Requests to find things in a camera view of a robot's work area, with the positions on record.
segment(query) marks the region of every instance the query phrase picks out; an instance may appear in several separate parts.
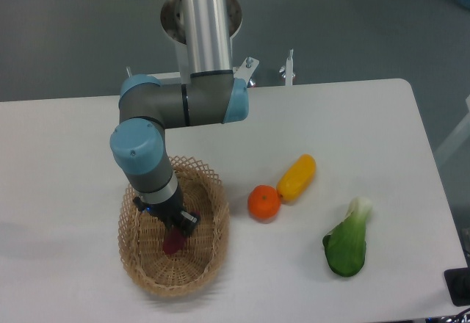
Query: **metal bracket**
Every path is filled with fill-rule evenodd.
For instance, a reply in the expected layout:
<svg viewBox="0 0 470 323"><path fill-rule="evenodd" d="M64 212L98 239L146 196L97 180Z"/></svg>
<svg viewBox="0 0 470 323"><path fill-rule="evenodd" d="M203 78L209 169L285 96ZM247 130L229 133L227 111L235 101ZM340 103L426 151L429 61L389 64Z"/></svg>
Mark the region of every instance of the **metal bracket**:
<svg viewBox="0 0 470 323"><path fill-rule="evenodd" d="M250 85L251 76L254 74L256 68L259 65L259 60L252 57L247 57L245 64L241 65L238 70L236 70L234 77L236 79L242 79L246 82L247 86Z"/></svg>

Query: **yellow fruit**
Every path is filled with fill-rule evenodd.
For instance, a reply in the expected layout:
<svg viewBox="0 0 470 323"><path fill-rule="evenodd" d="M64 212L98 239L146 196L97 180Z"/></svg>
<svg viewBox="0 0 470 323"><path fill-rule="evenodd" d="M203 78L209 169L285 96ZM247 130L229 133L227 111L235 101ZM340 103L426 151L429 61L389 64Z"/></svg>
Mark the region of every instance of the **yellow fruit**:
<svg viewBox="0 0 470 323"><path fill-rule="evenodd" d="M297 199L314 179L316 170L317 163L312 156L308 154L300 156L278 182L276 189L282 201L290 202Z"/></svg>

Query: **white table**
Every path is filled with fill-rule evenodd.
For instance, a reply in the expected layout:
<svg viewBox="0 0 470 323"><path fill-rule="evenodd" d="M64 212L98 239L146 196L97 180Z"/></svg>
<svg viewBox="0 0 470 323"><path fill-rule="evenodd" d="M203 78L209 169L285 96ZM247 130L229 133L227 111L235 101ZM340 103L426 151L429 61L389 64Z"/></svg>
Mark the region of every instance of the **white table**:
<svg viewBox="0 0 470 323"><path fill-rule="evenodd" d="M118 98L0 104L0 322L375 322L439 316L443 271L466 265L409 84L256 88L250 116L167 132L170 155L221 176L230 248L215 282L179 300L146 294L118 254L127 180L109 149ZM247 195L302 153L317 176L275 222ZM330 272L322 237L356 195L370 197L363 270Z"/></svg>

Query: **woven basket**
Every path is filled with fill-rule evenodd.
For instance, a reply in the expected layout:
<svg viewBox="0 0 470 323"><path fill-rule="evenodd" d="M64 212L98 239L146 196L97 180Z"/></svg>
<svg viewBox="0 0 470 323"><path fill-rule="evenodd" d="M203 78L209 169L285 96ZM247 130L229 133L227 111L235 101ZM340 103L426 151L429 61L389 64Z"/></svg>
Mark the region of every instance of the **woven basket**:
<svg viewBox="0 0 470 323"><path fill-rule="evenodd" d="M228 204L219 175L194 158L171 158L188 211L201 216L183 250L165 255L165 226L147 212L139 212L127 187L119 219L119 253L124 269L140 287L161 297L189 294L215 277L228 244Z"/></svg>

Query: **floor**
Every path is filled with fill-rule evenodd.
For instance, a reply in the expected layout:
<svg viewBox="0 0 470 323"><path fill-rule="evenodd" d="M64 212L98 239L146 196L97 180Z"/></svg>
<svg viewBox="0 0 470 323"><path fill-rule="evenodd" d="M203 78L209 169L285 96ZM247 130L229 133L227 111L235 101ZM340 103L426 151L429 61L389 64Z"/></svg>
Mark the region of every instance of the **floor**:
<svg viewBox="0 0 470 323"><path fill-rule="evenodd" d="M134 73L177 70L159 24L165 0L0 0L0 101L117 95ZM470 10L453 0L238 0L234 64L258 85L402 78L435 150L468 112ZM470 140L441 168L457 228L470 228Z"/></svg>

